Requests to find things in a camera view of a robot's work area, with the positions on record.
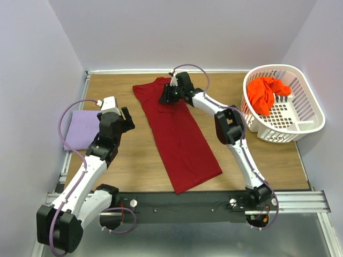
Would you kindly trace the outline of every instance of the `wooden table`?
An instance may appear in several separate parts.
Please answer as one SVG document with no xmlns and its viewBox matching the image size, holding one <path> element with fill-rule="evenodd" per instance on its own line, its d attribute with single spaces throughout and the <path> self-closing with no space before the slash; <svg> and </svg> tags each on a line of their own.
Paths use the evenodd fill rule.
<svg viewBox="0 0 343 257">
<path fill-rule="evenodd" d="M 118 155 L 93 189 L 105 183 L 127 192 L 173 190 L 145 114 L 132 92 L 133 85 L 146 84 L 157 77 L 165 76 L 165 74 L 91 76 L 86 98 L 103 99 L 115 96 L 119 108 L 128 107 L 136 125 L 134 130 L 123 134 Z M 210 74 L 211 87 L 208 94 L 221 103 L 240 106 L 244 76 L 244 73 Z M 191 79 L 195 87 L 206 87 L 206 77 L 203 74 L 191 74 Z M 192 190 L 244 189 L 243 176 L 233 155 L 217 139 L 213 117 L 197 108 L 189 108 L 223 170 L 223 174 Z M 85 103 L 84 110 L 98 109 L 94 103 Z M 273 188 L 278 190 L 309 188 L 295 143 L 265 142 L 250 131 L 247 132 L 247 141 L 260 172 Z M 80 165 L 81 159 L 73 154 L 66 185 Z"/>
</svg>

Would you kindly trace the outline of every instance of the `basket rim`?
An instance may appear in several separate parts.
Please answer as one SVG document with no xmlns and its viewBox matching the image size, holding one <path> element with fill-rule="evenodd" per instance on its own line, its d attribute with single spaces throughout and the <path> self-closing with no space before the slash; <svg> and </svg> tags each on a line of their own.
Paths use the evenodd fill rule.
<svg viewBox="0 0 343 257">
<path fill-rule="evenodd" d="M 262 69 L 262 68 L 270 68 L 270 67 L 288 67 L 288 68 L 291 68 L 291 69 L 294 69 L 296 72 L 298 72 L 302 77 L 303 79 L 305 80 L 307 86 L 309 87 L 309 90 L 312 94 L 312 97 L 314 98 L 315 102 L 317 103 L 317 107 L 319 109 L 319 112 L 320 112 L 320 115 L 322 116 L 322 123 L 317 127 L 317 128 L 313 128 L 312 130 L 306 130 L 306 131 L 288 131 L 287 129 L 284 129 L 284 128 L 276 128 L 274 126 L 272 126 L 270 123 L 266 123 L 264 122 L 264 120 L 262 120 L 259 115 L 255 112 L 255 110 L 253 109 L 252 105 L 250 104 L 250 101 L 248 99 L 248 95 L 247 95 L 247 79 L 248 77 L 250 76 L 250 74 L 252 74 L 254 71 L 256 71 L 257 69 Z M 251 112 L 251 114 L 254 116 L 255 119 L 257 119 L 259 122 L 261 122 L 264 126 L 266 126 L 268 129 L 270 130 L 274 130 L 274 131 L 277 131 L 277 132 L 280 132 L 280 133 L 287 133 L 287 134 L 310 134 L 310 133 L 313 133 L 313 132 L 317 132 L 319 130 L 321 130 L 324 125 L 325 125 L 325 122 L 326 122 L 326 119 L 325 119 L 325 115 L 304 75 L 304 73 L 299 70 L 298 68 L 294 67 L 294 66 L 291 66 L 291 65 L 288 65 L 288 64 L 268 64 L 268 65 L 262 65 L 262 66 L 258 66 L 258 67 L 255 67 L 253 69 L 251 69 L 244 77 L 244 80 L 243 80 L 243 96 L 244 96 L 244 99 L 245 99 L 245 102 Z"/>
</svg>

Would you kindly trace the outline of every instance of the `floor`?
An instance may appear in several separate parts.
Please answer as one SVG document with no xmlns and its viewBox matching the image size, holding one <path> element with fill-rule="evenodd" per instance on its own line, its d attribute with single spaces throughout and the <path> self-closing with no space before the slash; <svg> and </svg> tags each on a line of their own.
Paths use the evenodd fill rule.
<svg viewBox="0 0 343 257">
<path fill-rule="evenodd" d="M 100 177 L 94 188 L 105 183 L 121 191 L 172 191 L 165 167 L 156 148 L 153 135 L 139 101 L 132 92 L 133 85 L 154 81 L 166 74 L 116 74 L 92 75 L 86 98 L 103 99 L 115 96 L 118 107 L 128 107 L 136 129 L 122 136 L 119 153 L 108 170 Z M 240 106 L 244 73 L 210 74 L 209 96 L 224 104 Z M 203 74 L 191 74 L 195 87 L 205 88 Z M 213 117 L 189 107 L 210 148 L 217 158 L 223 174 L 193 188 L 192 190 L 242 190 L 243 176 L 230 151 L 215 135 Z M 84 110 L 97 110 L 93 103 L 85 103 Z M 269 143 L 247 132 L 251 154 L 268 183 L 278 190 L 308 189 L 301 161 L 294 142 Z M 73 154 L 66 185 L 81 165 L 81 159 Z"/>
</svg>

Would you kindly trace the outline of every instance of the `gray floor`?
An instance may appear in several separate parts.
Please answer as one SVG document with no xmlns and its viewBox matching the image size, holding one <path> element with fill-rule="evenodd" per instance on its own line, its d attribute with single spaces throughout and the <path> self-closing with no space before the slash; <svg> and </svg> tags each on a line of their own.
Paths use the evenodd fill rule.
<svg viewBox="0 0 343 257">
<path fill-rule="evenodd" d="M 53 257 L 49 247 L 44 257 Z M 247 224 L 142 224 L 125 235 L 101 231 L 94 220 L 70 257 L 326 257 L 316 214 L 281 214 L 265 231 Z"/>
</svg>

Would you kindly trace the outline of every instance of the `red cloth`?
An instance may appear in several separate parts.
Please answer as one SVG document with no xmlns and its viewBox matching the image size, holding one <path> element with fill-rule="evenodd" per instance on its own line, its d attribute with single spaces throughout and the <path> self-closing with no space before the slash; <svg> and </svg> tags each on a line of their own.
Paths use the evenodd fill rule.
<svg viewBox="0 0 343 257">
<path fill-rule="evenodd" d="M 222 170 L 186 104 L 158 102 L 169 82 L 170 78 L 157 78 L 133 86 L 133 93 L 148 119 L 175 193 L 180 194 L 222 174 Z"/>
</svg>

